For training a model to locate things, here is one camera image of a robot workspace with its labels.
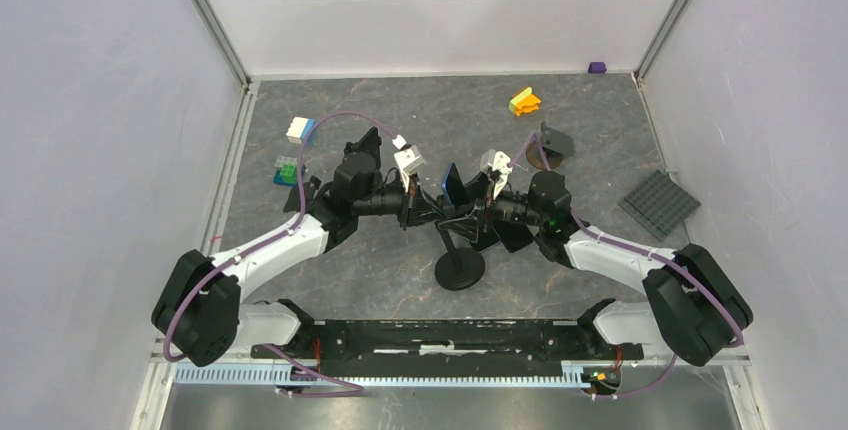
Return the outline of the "dark blue edged phone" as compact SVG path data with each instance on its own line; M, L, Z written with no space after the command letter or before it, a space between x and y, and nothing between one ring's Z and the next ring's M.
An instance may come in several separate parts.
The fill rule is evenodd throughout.
M448 165L441 187L446 205L457 207L469 203L467 191L454 162Z

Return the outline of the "black phone stand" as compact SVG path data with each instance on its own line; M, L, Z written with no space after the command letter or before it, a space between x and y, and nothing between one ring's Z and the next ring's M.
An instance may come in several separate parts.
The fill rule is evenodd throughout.
M437 283L446 290L460 291L477 284L485 273L483 256L470 247L457 248L450 231L460 236L478 236L477 224L470 217L454 217L435 224L446 252L435 265Z

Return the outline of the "black phone light blue edge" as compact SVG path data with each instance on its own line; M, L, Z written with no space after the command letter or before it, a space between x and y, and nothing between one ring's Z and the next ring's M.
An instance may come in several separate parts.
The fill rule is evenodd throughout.
M379 129L376 126L372 126L357 142L347 142L343 152L345 155L364 153L379 163L381 161L381 144L382 138Z

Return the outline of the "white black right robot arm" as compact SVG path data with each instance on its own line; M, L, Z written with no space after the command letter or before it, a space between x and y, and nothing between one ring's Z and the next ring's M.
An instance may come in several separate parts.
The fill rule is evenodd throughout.
M743 345L753 311L706 248L649 247L602 231L574 214L559 173L536 173L525 193L507 190L504 177L481 172L466 185L479 234L495 229L503 244L518 249L535 244L550 262L616 281L645 298L613 300L590 314L577 332L585 355L602 358L620 344L664 345L702 367Z

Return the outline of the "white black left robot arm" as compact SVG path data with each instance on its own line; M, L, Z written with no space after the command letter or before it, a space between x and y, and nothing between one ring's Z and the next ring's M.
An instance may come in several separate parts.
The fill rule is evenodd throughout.
M306 355L313 329L284 303L249 304L259 287L300 263L343 243L362 216L399 215L419 196L414 179L424 159L407 145L394 155L398 178L384 183L376 156L346 154L326 192L294 192L296 214L281 226L227 251L180 256L151 315L163 334L166 360L198 367L233 349L278 345L290 357Z

